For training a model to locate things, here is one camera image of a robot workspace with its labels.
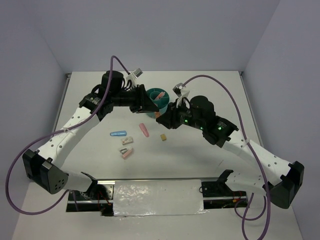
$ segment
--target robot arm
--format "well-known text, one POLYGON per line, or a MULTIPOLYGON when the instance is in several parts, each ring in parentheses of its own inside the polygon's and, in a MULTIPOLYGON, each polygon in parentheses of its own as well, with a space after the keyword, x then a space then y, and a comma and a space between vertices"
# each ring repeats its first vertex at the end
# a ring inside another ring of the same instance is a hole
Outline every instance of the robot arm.
POLYGON ((225 170, 217 180, 221 183, 221 189, 265 195, 260 168, 248 146, 250 142, 268 179, 271 202, 280 208, 289 208, 302 185, 304 166, 297 161, 290 163, 283 160, 252 140, 245 140, 236 125, 216 115, 214 105, 205 96, 195 96, 189 101, 186 97, 189 92, 180 86, 181 84, 173 89, 179 98, 169 103, 166 112, 156 121, 168 129, 177 129, 181 125, 199 129, 210 144, 232 152, 243 159, 248 167, 252 167, 253 177, 232 169, 225 170))
POLYGON ((95 86, 79 103, 75 113, 63 126, 63 133, 53 136, 36 151, 28 149, 23 154, 22 159, 28 178, 51 194, 56 194, 62 189, 77 190, 89 197, 95 195, 97 191, 104 192, 104 187, 89 174, 64 172, 61 167, 81 139, 111 113, 114 107, 129 107, 132 113, 159 111, 147 96, 144 85, 136 85, 134 82, 134 78, 141 73, 138 69, 130 74, 129 84, 124 86, 122 73, 113 71, 109 92, 102 107, 88 122, 70 130, 71 126, 85 121, 100 104, 109 81, 109 71, 107 71, 102 76, 101 84, 95 86))

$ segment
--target white table surface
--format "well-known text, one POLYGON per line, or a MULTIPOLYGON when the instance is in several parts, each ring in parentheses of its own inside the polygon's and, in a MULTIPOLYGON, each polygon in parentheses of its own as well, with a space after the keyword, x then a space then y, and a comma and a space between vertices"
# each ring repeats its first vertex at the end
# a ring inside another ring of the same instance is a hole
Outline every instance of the white table surface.
MULTIPOLYGON (((101 81, 102 74, 72 73, 58 119, 58 129, 71 117, 83 96, 101 81)), ((138 78, 138 82, 144 84, 146 89, 165 89, 174 101, 176 96, 172 91, 173 86, 198 74, 211 75, 226 85, 238 104, 247 135, 258 143, 258 134, 237 71, 147 71, 138 78)), ((187 86, 191 90, 189 97, 206 96, 213 102, 217 115, 239 126, 236 110, 219 85, 210 79, 199 78, 187 86)), ((92 129, 72 151, 62 169, 84 171, 98 179, 218 177, 225 169, 252 173, 243 160, 207 143, 199 130, 187 126, 168 130, 145 114, 132 114, 126 107, 115 107, 111 114, 92 129), (139 123, 145 123, 149 138, 142 134, 139 123), (120 138, 109 135, 110 132, 120 130, 126 130, 134 139, 134 153, 127 160, 119 156, 120 138), (165 142, 160 139, 162 133, 167 136, 165 142)), ((60 195, 50 195, 31 183, 23 209, 42 210, 60 195)), ((186 216, 101 217, 96 212, 66 213, 66 202, 65 197, 62 203, 42 215, 21 214, 13 239, 243 239, 241 220, 232 209, 211 209, 205 214, 186 216)), ((261 201, 256 201, 248 217, 258 215, 261 207, 261 201)), ((264 220, 246 223, 250 239, 260 235, 264 220)), ((271 223, 265 239, 302 239, 291 207, 280 209, 272 206, 271 223)))

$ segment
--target purple cable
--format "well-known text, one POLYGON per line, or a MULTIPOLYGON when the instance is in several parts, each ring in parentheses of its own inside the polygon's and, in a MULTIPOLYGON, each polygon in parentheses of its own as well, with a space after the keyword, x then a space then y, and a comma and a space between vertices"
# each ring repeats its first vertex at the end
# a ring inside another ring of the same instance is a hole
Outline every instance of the purple cable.
POLYGON ((77 212, 79 212, 76 191, 72 191, 72 196, 73 196, 73 200, 74 200, 75 209, 76 209, 77 212))
MULTIPOLYGON (((259 218, 261 218, 261 217, 265 214, 265 211, 266 211, 266 209, 267 209, 267 199, 266 199, 265 196, 263 196, 263 199, 264 199, 264 205, 263 205, 263 210, 262 210, 262 212, 260 213, 260 215, 254 217, 254 218, 246 218, 246 219, 245 219, 246 221, 255 221, 255 220, 258 220, 259 218)), ((239 216, 239 218, 241 218, 241 219, 243 218, 243 216, 241 216, 241 215, 238 213, 237 207, 238 207, 238 204, 239 204, 239 203, 242 203, 242 202, 244 202, 245 200, 246 200, 246 199, 241 199, 241 200, 237 201, 236 204, 234 205, 234 211, 235 211, 235 213, 239 216)))
MULTIPOLYGON (((196 76, 193 76, 192 78, 187 80, 185 83, 183 83, 182 86, 184 87, 185 85, 187 85, 189 82, 191 82, 192 80, 194 80, 196 78, 209 78, 209 79, 215 81, 217 84, 219 84, 226 91, 226 93, 231 98, 231 100, 232 100, 232 102, 234 104, 235 110, 237 112, 243 137, 244 137, 245 140, 247 140, 247 135, 246 135, 246 132, 245 132, 245 127, 244 127, 244 123, 242 121, 240 110, 239 110, 238 105, 237 105, 234 97, 232 96, 231 92, 220 81, 218 81, 217 79, 215 79, 214 77, 209 76, 209 75, 196 75, 196 76)), ((270 224, 270 217, 271 217, 270 190, 269 190, 267 176, 266 176, 264 168, 263 168, 263 166, 262 166, 262 164, 261 164, 261 162, 259 160, 259 157, 257 156, 254 148, 251 146, 250 142, 248 142, 247 146, 250 148, 250 150, 251 150, 256 162, 258 163, 258 166, 260 168, 260 171, 261 171, 261 174, 262 174, 262 178, 263 178, 263 181, 264 181, 264 185, 265 185, 266 204, 267 204, 266 220, 265 220, 265 225, 264 225, 263 232, 261 233, 261 236, 257 239, 257 240, 262 240, 265 237, 265 235, 267 234, 267 231, 268 231, 268 228, 269 228, 269 224, 270 224)), ((241 222, 242 234, 243 234, 243 237, 244 237, 245 240, 249 240, 247 238, 246 231, 245 231, 245 221, 246 221, 246 215, 248 213, 248 210, 249 210, 249 207, 250 207, 250 204, 252 202, 253 197, 254 197, 254 194, 251 195, 251 198, 250 198, 250 200, 249 200, 249 202, 248 202, 248 204, 247 204, 247 206, 246 206, 246 208, 244 210, 243 217, 242 217, 242 222, 241 222)))
MULTIPOLYGON (((116 56, 112 56, 111 59, 110 59, 110 73, 109 73, 109 79, 110 81, 108 81, 108 84, 106 86, 106 90, 105 90, 105 93, 103 95, 103 98, 101 100, 101 102, 99 103, 98 107, 93 111, 93 113, 86 119, 84 120, 83 122, 80 122, 74 126, 71 126, 69 127, 68 129, 69 130, 72 130, 72 129, 75 129, 75 128, 78 128, 80 127, 81 125, 87 123, 90 119, 93 118, 94 115, 96 115, 96 113, 99 111, 99 109, 101 108, 101 106, 103 105, 103 103, 105 102, 106 100, 106 97, 107 97, 107 94, 109 92, 109 88, 110 88, 110 83, 111 83, 111 79, 112 79, 112 73, 113 73, 113 66, 114 66, 114 59, 116 59, 120 65, 123 67, 123 69, 129 74, 129 71, 125 68, 125 66, 122 64, 122 62, 119 60, 119 58, 117 58, 116 56)), ((42 137, 39 137, 38 139, 34 140, 33 142, 29 143, 27 146, 24 147, 24 149, 22 149, 18 155, 15 157, 15 159, 13 160, 13 162, 11 163, 10 167, 9 167, 9 170, 6 174, 6 178, 5 178, 5 196, 6 196, 6 199, 8 201, 8 203, 10 204, 10 206, 16 210, 18 213, 21 213, 21 214, 25 214, 25 215, 39 215, 39 214, 43 214, 45 212, 48 212, 49 210, 51 210, 52 208, 54 208, 58 203, 61 202, 61 200, 63 199, 63 197, 67 194, 67 192, 69 190, 66 190, 64 192, 64 194, 59 198, 59 200, 53 204, 52 206, 48 207, 47 209, 44 209, 42 211, 37 211, 37 212, 29 212, 29 211, 24 211, 20 208, 18 208, 12 201, 11 197, 10 197, 10 194, 9 194, 9 180, 10 180, 10 175, 11 175, 11 172, 15 166, 15 164, 17 163, 18 159, 21 157, 21 155, 27 150, 29 149, 32 145, 36 144, 37 142, 43 140, 43 139, 46 139, 46 138, 49 138, 53 135, 56 135, 56 134, 61 134, 63 133, 64 130, 58 130, 58 131, 54 131, 48 135, 45 135, 45 136, 42 136, 42 137)))

